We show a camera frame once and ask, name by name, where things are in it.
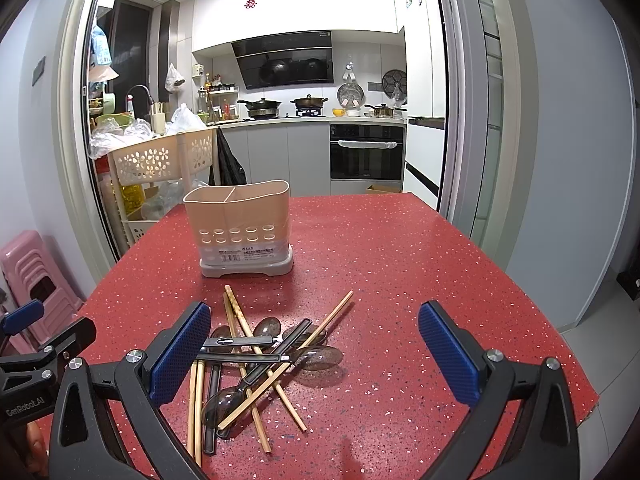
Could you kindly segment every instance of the red table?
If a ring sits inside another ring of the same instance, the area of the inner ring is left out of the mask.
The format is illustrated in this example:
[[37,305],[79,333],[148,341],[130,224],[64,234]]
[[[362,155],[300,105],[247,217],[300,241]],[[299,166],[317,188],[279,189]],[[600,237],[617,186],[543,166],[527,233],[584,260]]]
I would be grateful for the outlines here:
[[[466,413],[417,331],[418,308],[434,298],[484,348],[531,363],[558,357],[577,419],[594,407],[595,391],[545,316],[487,256],[415,196],[295,198],[290,214],[294,268],[289,274],[216,280],[200,274],[186,213],[178,206],[108,273],[81,311],[98,327],[95,343],[84,352],[97,363],[145,348],[193,300],[212,306],[215,326],[226,324],[226,283],[249,323],[277,316],[283,327],[305,316],[321,320],[354,290],[351,308],[334,322],[328,340],[344,352],[339,370],[285,382],[309,431],[300,433],[277,396],[263,397],[262,420],[273,453],[262,452],[246,414],[240,435],[220,442],[217,456],[205,457],[211,478],[419,478]],[[162,408],[183,442],[187,401],[188,378],[174,402]],[[494,464],[513,413],[510,406],[476,474]],[[134,462],[152,473],[122,410],[114,414]]]

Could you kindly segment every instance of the black built-in oven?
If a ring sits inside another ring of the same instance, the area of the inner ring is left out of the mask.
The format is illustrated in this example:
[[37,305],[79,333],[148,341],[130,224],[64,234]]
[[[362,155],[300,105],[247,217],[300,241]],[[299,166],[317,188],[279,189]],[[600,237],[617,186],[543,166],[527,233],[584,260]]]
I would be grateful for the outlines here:
[[402,178],[402,126],[331,124],[331,178]]

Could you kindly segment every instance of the stove burner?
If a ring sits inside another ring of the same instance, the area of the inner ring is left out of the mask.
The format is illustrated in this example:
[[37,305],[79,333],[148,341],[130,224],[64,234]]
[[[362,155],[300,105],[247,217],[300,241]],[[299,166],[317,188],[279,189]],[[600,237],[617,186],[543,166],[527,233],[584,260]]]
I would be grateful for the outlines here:
[[319,117],[322,115],[322,108],[297,108],[296,117]]

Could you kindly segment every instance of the blue gripper pad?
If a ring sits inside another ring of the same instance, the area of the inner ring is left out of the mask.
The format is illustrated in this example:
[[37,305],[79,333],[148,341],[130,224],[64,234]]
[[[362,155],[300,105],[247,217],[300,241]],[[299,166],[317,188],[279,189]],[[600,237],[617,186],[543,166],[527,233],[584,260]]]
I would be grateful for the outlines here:
[[478,369],[428,302],[420,307],[418,330],[453,396],[458,402],[474,407],[480,399]]
[[44,305],[33,300],[0,319],[0,332],[16,335],[44,316]]
[[205,303],[199,304],[169,343],[151,370],[149,397],[159,408],[174,400],[184,377],[209,336],[211,313]]

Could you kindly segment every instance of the silver bolt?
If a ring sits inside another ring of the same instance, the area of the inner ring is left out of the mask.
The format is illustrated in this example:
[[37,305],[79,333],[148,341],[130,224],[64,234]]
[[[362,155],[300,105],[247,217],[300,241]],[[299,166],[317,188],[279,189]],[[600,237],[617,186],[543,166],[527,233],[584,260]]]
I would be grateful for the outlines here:
[[504,354],[495,348],[488,350],[486,356],[489,358],[489,361],[493,361],[494,363],[499,363],[504,359]]
[[71,368],[72,370],[77,370],[81,366],[82,359],[79,357],[74,357],[73,359],[71,359],[71,361],[69,361],[69,368]]
[[550,357],[546,360],[546,367],[551,368],[552,370],[558,370],[558,368],[560,367],[560,361],[558,361],[558,359],[556,359],[555,357]]
[[130,363],[137,363],[142,359],[142,350],[132,350],[127,354],[127,361]]

